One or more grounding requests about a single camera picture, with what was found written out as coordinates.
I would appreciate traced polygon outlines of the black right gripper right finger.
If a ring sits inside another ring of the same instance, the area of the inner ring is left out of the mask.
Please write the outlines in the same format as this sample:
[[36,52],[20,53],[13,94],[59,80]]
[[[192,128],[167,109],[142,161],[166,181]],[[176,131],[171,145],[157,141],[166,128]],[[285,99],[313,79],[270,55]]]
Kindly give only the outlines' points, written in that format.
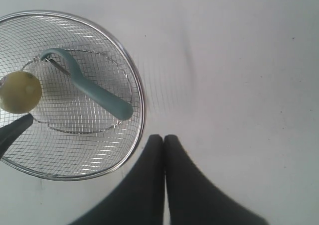
[[176,135],[164,138],[170,221],[173,225],[266,225],[267,221],[237,203],[197,168]]

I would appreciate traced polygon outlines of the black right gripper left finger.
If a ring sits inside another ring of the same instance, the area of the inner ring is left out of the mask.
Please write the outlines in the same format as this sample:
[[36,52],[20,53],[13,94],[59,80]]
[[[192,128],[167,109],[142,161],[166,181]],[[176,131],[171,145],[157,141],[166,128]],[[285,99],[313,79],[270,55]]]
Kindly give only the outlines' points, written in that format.
[[161,225],[164,213],[163,139],[150,135],[121,183],[74,225]]

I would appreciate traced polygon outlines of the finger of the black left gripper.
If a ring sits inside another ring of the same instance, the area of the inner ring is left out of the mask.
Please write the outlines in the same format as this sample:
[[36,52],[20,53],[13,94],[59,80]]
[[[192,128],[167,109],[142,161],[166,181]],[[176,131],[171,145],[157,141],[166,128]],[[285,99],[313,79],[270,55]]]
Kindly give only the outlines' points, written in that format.
[[0,158],[6,153],[15,140],[33,124],[33,116],[26,114],[0,128]]

